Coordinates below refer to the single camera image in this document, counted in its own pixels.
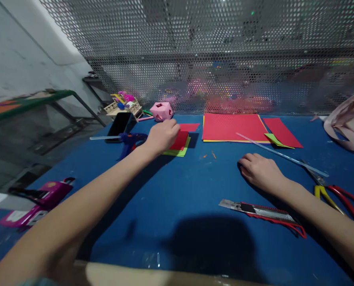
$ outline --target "yellow scissors handle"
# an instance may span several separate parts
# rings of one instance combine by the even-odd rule
[[[327,191],[325,191],[324,186],[315,186],[315,196],[318,199],[321,199],[321,195],[324,196],[325,200],[328,202],[328,204],[338,210],[340,213],[342,213],[344,216],[346,216],[346,214],[338,207],[338,205],[336,205],[336,203],[331,199],[331,197],[328,195]]]

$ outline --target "person's right hand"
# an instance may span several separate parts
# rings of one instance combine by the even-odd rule
[[[244,155],[239,163],[242,165],[240,167],[242,175],[251,184],[277,197],[284,195],[281,191],[287,189],[287,185],[294,183],[284,177],[274,160],[264,158],[257,153]]]
[[[179,130],[180,126],[175,119],[165,120],[150,129],[148,138],[143,145],[148,152],[158,156],[174,144]]]

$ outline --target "box cutter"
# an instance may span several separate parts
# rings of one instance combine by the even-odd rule
[[[223,199],[219,205],[235,211],[246,213],[249,217],[261,218],[269,222],[282,224],[297,232],[301,237],[307,238],[307,234],[302,225],[294,220],[286,211],[279,209],[251,205],[248,203],[236,203],[230,200]]]

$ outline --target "black phone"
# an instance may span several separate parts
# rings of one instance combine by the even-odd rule
[[[132,113],[119,112],[116,115],[107,136],[118,136],[120,133],[129,133],[135,122]],[[105,143],[120,143],[120,139],[105,139]]]

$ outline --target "pink ribbon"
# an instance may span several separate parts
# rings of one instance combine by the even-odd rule
[[[354,151],[354,95],[332,111],[324,122],[324,129],[341,146]],[[339,139],[335,129],[349,141]]]

